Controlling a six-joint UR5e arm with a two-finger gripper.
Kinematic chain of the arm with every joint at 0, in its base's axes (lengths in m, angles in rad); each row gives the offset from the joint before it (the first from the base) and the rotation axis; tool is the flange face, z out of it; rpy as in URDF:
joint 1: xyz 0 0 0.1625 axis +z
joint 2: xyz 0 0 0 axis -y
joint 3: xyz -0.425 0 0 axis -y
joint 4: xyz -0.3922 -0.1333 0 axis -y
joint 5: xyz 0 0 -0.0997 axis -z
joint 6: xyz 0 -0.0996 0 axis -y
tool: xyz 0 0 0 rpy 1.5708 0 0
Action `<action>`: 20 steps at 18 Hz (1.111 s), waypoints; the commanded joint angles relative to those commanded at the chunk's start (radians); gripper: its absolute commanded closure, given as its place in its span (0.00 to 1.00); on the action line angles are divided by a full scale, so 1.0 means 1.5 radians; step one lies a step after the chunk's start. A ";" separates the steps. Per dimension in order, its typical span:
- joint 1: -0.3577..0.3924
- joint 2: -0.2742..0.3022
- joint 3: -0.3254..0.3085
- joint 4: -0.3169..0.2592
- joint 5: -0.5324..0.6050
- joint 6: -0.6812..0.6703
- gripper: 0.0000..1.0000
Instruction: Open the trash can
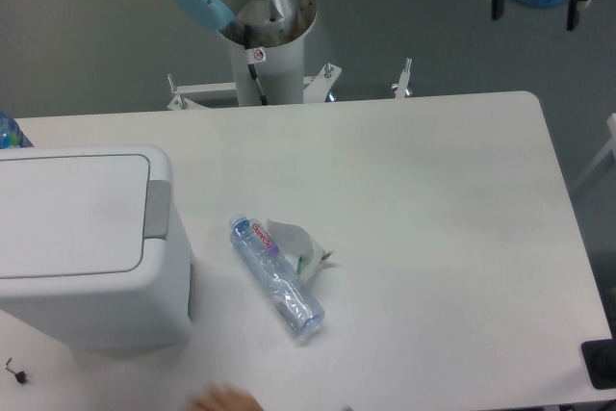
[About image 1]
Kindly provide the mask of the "bare human hand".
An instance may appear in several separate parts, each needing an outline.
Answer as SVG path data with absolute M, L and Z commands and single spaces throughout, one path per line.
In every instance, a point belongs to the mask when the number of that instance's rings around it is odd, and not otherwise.
M 248 391 L 229 385 L 209 385 L 189 400 L 191 411 L 264 411 L 259 401 Z

